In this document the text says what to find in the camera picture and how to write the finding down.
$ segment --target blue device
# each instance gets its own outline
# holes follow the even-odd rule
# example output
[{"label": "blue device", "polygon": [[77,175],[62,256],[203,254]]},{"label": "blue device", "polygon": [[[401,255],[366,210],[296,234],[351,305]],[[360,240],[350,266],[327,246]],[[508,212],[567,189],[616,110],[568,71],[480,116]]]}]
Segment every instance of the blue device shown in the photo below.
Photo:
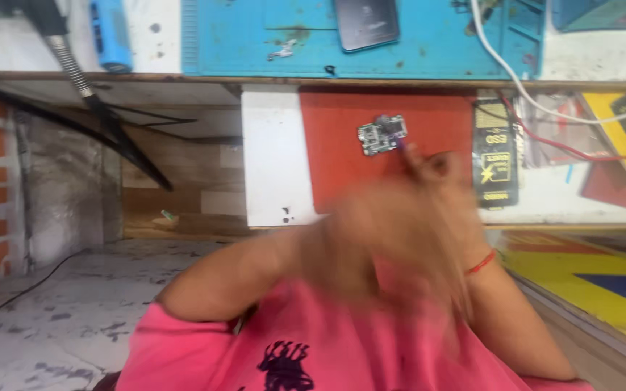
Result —
[{"label": "blue device", "polygon": [[100,66],[109,73],[132,72],[132,50],[122,0],[92,0],[91,29]]}]

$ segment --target pink t-shirt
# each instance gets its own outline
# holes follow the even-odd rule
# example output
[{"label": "pink t-shirt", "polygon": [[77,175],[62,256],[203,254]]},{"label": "pink t-shirt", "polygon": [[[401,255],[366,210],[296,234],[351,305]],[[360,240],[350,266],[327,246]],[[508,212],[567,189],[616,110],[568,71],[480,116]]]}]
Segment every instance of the pink t-shirt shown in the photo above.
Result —
[{"label": "pink t-shirt", "polygon": [[130,339],[118,391],[586,390],[521,378],[464,323],[427,306],[411,319],[328,300],[283,282],[238,335],[152,303]]}]

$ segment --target hand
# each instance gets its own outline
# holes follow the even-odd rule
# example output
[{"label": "hand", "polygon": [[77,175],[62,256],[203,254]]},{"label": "hand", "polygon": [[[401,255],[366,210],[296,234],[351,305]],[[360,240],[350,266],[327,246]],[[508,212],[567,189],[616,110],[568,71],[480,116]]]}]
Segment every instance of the hand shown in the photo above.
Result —
[{"label": "hand", "polygon": [[303,235],[301,272],[344,297],[379,294],[372,255],[399,280],[421,276],[439,301],[463,310],[463,275],[489,254],[476,202],[455,154],[405,151],[410,179],[385,181],[341,202]]}]

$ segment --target red wire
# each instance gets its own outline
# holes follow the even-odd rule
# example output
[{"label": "red wire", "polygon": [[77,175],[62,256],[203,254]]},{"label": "red wire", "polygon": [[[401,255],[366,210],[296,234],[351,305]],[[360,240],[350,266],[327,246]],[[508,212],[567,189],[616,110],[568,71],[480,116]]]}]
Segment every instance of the red wire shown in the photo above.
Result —
[{"label": "red wire", "polygon": [[504,94],[499,93],[499,97],[501,98],[501,100],[504,102],[504,104],[506,104],[506,107],[509,108],[509,111],[511,112],[511,114],[513,114],[514,117],[516,117],[516,120],[518,121],[518,124],[521,125],[521,127],[523,128],[523,131],[526,132],[526,134],[528,136],[530,136],[531,138],[540,141],[541,143],[545,143],[549,146],[553,146],[553,147],[557,147],[561,150],[565,150],[565,151],[569,151],[574,155],[577,155],[578,157],[582,158],[583,160],[588,160],[588,161],[618,161],[618,160],[626,160],[626,156],[606,156],[606,157],[595,157],[595,156],[591,156],[591,155],[587,155],[579,150],[575,150],[574,148],[567,146],[565,144],[562,143],[557,143],[556,141],[552,141],[552,140],[548,140],[546,138],[542,138],[537,136],[536,134],[534,134],[533,132],[531,132],[530,130],[528,130],[528,128],[526,127],[526,125],[523,124],[523,121],[521,120],[521,118],[518,116],[518,114],[516,114],[516,110],[513,109],[513,106],[511,106],[511,102],[509,102],[508,99],[506,99],[506,97],[504,96]]}]

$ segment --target circuit board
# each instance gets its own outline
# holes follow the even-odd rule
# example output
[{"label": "circuit board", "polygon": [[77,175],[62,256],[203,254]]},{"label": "circuit board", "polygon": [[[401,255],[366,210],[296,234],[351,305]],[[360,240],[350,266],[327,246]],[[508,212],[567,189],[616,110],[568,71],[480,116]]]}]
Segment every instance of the circuit board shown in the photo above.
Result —
[{"label": "circuit board", "polygon": [[381,115],[374,123],[360,126],[358,130],[359,141],[366,156],[394,150],[398,146],[399,138],[407,136],[402,115]]}]

